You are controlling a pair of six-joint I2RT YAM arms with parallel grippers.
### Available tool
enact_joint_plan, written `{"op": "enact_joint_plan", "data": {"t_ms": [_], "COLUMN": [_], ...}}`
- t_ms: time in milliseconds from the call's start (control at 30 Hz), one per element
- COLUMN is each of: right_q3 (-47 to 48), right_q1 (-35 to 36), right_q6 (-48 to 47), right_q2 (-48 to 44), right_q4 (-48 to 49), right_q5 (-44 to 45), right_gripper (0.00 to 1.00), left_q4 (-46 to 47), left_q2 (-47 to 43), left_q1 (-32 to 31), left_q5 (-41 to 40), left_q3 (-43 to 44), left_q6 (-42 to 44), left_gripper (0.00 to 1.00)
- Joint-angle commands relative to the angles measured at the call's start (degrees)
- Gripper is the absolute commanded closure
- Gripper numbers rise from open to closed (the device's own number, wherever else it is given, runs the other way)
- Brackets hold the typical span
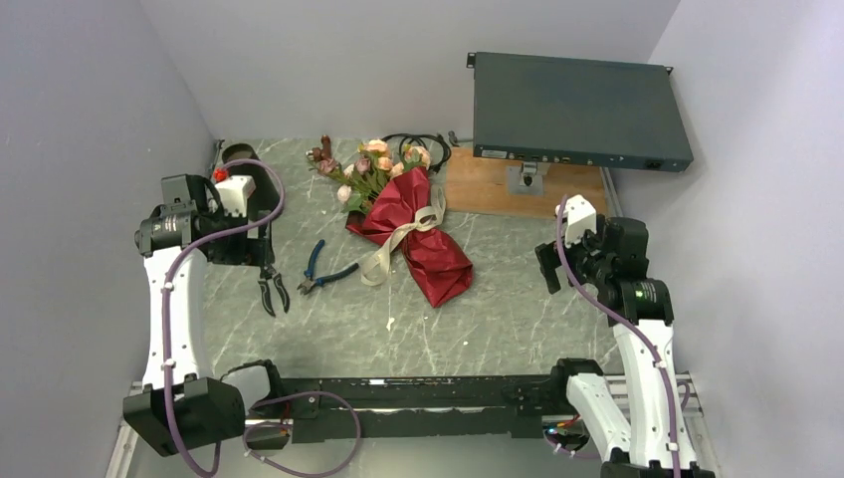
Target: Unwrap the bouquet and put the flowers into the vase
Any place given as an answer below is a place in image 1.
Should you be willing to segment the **beige ribbon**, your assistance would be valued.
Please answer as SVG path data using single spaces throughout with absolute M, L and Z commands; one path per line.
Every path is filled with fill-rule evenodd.
M 369 287 L 383 284 L 391 275 L 391 255 L 411 232 L 427 232 L 438 227 L 446 210 L 446 197 L 441 186 L 434 185 L 428 206 L 416 211 L 414 219 L 397 227 L 373 254 L 358 262 L 360 282 Z

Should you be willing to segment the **red flower bouquet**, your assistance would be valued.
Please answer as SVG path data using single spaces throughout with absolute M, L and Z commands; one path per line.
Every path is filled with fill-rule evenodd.
M 354 270 L 368 287 L 384 284 L 392 257 L 400 254 L 412 280 L 433 308 L 468 291 L 474 266 L 441 228 L 444 191 L 431 182 L 452 154 L 440 135 L 387 135 L 361 143 L 357 157 L 341 165 L 323 136 L 307 153 L 310 166 L 338 185 L 336 199 L 347 215 L 345 228 L 376 245 Z

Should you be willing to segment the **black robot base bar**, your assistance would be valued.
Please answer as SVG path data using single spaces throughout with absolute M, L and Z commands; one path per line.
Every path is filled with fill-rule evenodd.
M 345 438 L 506 435 L 542 437 L 576 410 L 567 383 L 603 371 L 596 361 L 561 358 L 547 375 L 282 378 L 247 410 L 291 427 L 293 442 Z

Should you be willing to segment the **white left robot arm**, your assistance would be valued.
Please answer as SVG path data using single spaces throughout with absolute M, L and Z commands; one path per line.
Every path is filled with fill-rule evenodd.
M 134 234 L 149 286 L 150 342 L 142 391 L 124 399 L 122 414 L 168 457 L 240 436 L 250 408 L 274 417 L 287 393 L 266 360 L 215 376 L 204 344 L 208 264 L 261 267 L 270 256 L 266 237 L 242 230 L 260 216 L 253 178 L 181 174 L 161 188 L 162 203 Z

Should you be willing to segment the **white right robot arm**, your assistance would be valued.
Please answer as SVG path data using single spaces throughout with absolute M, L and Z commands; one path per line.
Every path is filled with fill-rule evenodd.
M 593 359 L 562 358 L 548 399 L 582 420 L 603 477 L 712 477 L 684 422 L 673 362 L 674 322 L 667 285 L 648 274 L 649 233 L 636 219 L 562 213 L 554 242 L 535 252 L 549 289 L 568 284 L 604 313 L 621 354 L 629 410 L 611 397 Z

